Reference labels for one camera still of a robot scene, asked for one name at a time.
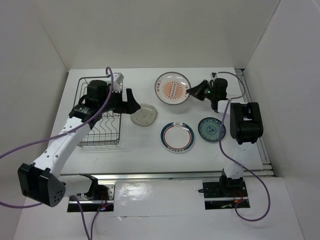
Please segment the orange sunburst plate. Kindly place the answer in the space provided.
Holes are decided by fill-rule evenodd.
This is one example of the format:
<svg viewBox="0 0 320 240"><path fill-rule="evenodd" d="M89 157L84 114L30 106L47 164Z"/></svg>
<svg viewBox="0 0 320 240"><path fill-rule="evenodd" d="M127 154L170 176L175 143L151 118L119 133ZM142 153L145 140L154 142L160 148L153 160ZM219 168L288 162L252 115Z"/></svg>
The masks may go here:
<svg viewBox="0 0 320 240"><path fill-rule="evenodd" d="M155 81L154 91L157 98L168 105L180 105L189 98L187 90L191 83L183 74L169 71L161 74Z"/></svg>

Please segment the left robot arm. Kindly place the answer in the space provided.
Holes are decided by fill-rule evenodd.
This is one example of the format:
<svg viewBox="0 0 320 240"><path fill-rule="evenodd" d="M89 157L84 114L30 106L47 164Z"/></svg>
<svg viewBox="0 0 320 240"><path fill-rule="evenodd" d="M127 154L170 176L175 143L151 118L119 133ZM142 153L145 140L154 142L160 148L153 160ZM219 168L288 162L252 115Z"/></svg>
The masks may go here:
<svg viewBox="0 0 320 240"><path fill-rule="evenodd" d="M81 194L92 200L108 193L107 188L90 174L80 173L64 179L60 179L60 175L79 142L101 120L104 113L112 111L131 115L141 108L130 88L126 89L126 101L122 94L122 91L113 91L112 85L103 80L90 81L86 94L70 111L60 132L61 137L54 139L31 164L23 163L19 167L17 174L25 197L55 207L64 197Z"/></svg>

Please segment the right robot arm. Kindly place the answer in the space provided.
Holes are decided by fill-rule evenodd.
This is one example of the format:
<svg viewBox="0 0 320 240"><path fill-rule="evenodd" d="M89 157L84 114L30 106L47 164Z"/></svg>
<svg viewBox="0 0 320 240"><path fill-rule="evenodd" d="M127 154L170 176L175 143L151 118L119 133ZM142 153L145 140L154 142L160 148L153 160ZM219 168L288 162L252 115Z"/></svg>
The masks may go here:
<svg viewBox="0 0 320 240"><path fill-rule="evenodd" d="M221 153L230 162L223 169L219 178L218 190L223 196L230 196L241 186L244 171L252 172L245 166L248 150L263 135L264 127L261 117L260 107L257 102L232 102L236 97L227 98L228 81L224 78L215 77L207 81L203 80L195 87L186 92L200 100L210 100L211 109L218 113L224 108L220 128L223 128L226 116L229 116L229 132L233 140L236 141L239 148L239 155L231 157L223 150L222 131L218 131L218 144Z"/></svg>

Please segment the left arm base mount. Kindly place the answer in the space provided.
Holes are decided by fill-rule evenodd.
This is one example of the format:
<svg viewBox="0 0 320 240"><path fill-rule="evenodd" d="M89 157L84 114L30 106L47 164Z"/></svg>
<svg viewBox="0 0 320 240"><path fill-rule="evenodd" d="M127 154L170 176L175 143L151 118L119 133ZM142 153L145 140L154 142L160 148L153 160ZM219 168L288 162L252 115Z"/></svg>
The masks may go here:
<svg viewBox="0 0 320 240"><path fill-rule="evenodd" d="M68 213L79 213L81 205L83 212L112 212L114 210L114 197L116 184L104 182L93 175L81 173L66 176L65 196L68 200Z"/></svg>

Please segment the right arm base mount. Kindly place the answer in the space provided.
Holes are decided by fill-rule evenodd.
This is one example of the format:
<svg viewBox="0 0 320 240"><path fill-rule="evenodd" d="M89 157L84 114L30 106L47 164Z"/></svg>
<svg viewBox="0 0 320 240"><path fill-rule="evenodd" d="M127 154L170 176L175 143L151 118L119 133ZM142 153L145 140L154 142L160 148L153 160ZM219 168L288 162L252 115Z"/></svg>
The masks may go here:
<svg viewBox="0 0 320 240"><path fill-rule="evenodd" d="M246 184L243 177L227 178L221 175L218 181L203 182L198 190L204 197L206 210L250 208Z"/></svg>

